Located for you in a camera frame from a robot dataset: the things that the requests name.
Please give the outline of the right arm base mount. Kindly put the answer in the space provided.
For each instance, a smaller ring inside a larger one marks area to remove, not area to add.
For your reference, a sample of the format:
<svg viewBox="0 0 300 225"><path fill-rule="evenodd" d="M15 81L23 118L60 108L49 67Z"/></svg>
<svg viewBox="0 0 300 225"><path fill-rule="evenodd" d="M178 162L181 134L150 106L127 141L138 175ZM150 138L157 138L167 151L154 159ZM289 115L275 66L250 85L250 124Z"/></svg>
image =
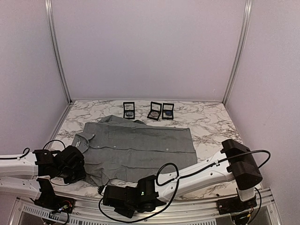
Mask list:
<svg viewBox="0 0 300 225"><path fill-rule="evenodd" d="M243 211L250 211L254 210L254 207L257 206L256 196L253 198L242 201L239 196L219 199L217 200L217 209L220 215L224 214L232 214L232 213L240 213Z"/></svg>

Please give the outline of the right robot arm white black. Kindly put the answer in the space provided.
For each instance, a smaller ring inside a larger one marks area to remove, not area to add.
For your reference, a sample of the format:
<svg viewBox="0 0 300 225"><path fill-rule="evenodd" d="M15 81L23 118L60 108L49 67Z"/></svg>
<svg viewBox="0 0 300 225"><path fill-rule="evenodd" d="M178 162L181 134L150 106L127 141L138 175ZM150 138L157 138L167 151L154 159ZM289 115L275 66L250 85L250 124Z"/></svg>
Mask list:
<svg viewBox="0 0 300 225"><path fill-rule="evenodd" d="M268 150L251 151L247 146L227 139L222 150L205 161L179 169L175 163L161 166L155 175L142 178L136 187L102 186L99 207L109 206L128 218L127 224L148 220L167 210L174 199L205 187L235 181L237 195L217 201L220 215L230 214L235 225L254 221L262 206L262 195L256 185L263 177L260 168L270 160ZM265 153L264 163L257 165L253 155Z"/></svg>

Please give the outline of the dark patterned round brooch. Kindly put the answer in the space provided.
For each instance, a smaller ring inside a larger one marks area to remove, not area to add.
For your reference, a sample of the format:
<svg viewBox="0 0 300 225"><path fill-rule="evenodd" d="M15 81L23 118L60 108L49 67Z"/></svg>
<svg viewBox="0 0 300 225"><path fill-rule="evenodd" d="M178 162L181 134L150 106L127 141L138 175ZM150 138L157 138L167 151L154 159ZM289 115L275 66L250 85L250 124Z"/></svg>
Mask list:
<svg viewBox="0 0 300 225"><path fill-rule="evenodd" d="M129 118L132 118L132 117L134 117L134 113L128 111L128 112L125 113L125 116L129 117Z"/></svg>

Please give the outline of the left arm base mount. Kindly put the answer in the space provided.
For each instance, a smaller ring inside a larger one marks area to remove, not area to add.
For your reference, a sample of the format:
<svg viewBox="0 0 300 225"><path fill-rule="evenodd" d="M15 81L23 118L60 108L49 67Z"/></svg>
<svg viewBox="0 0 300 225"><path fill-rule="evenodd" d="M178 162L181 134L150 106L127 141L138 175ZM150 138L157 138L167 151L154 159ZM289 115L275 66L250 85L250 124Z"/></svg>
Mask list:
<svg viewBox="0 0 300 225"><path fill-rule="evenodd" d="M48 179L37 178L39 184L39 197L34 199L37 206L58 212L63 206L67 206L66 212L72 213L75 199L65 196L56 195Z"/></svg>

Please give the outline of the blue round brooch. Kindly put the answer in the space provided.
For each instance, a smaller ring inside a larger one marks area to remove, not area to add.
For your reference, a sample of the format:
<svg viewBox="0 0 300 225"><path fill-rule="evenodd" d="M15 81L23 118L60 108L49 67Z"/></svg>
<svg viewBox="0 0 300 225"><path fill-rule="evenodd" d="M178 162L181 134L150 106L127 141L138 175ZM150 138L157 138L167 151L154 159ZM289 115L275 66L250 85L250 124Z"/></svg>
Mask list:
<svg viewBox="0 0 300 225"><path fill-rule="evenodd" d="M172 117L173 113L171 111L165 112L165 116L167 117Z"/></svg>

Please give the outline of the pink round brooch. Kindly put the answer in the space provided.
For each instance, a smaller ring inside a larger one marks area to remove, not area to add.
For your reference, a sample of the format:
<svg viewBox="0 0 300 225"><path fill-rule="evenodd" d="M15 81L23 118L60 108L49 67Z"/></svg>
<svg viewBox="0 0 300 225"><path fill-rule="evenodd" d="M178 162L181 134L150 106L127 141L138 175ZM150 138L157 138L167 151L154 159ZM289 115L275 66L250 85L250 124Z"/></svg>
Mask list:
<svg viewBox="0 0 300 225"><path fill-rule="evenodd" d="M151 114L150 114L150 116L151 117L157 117L159 115L159 113L158 112L151 112Z"/></svg>

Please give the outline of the grey button shirt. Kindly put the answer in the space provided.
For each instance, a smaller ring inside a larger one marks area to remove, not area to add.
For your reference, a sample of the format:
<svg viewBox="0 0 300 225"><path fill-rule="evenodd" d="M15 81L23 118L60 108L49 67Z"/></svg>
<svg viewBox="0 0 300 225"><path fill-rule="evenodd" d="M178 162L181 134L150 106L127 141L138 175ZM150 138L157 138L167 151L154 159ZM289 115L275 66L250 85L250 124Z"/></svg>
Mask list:
<svg viewBox="0 0 300 225"><path fill-rule="evenodd" d="M137 182L166 163L178 169L197 163L189 128L149 126L114 115L85 123L72 146L83 154L85 181L94 186L113 179Z"/></svg>

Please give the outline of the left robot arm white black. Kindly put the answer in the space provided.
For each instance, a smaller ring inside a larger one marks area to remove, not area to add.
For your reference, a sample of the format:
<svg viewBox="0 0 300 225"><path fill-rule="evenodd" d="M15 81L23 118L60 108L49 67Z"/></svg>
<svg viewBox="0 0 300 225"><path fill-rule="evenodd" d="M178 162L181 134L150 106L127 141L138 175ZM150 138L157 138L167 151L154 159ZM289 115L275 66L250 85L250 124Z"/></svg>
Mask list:
<svg viewBox="0 0 300 225"><path fill-rule="evenodd" d="M55 194L51 179L56 177L67 185L86 178L84 156L76 147L53 151L25 148L21 155L0 157L1 194L31 198L49 209L72 205L73 199Z"/></svg>

